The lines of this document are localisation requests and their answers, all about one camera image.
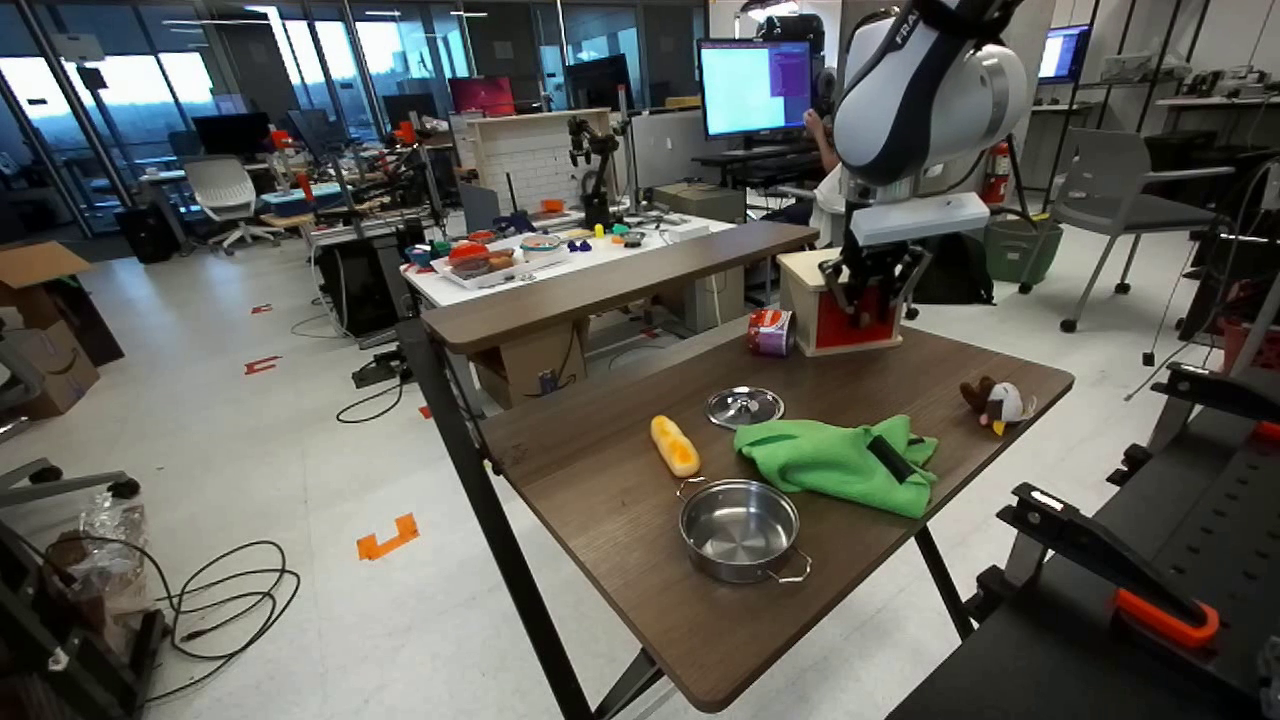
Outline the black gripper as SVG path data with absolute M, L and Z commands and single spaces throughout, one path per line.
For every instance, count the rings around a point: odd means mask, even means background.
M 877 242 L 864 247 L 849 238 L 830 263 L 824 279 L 831 284 L 835 307 L 861 328 L 861 293 L 881 288 L 881 325 L 902 330 L 909 293 L 927 272 L 931 250 L 923 242 Z

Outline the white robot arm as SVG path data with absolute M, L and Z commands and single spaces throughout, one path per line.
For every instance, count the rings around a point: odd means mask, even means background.
M 919 197 L 916 180 L 942 160 L 982 160 L 1029 114 L 1029 69 L 1006 42 L 1017 6 L 904 0 L 854 28 L 831 114 L 843 234 L 820 263 L 854 328 L 902 316 L 931 259 L 927 238 L 988 224 L 972 187 Z

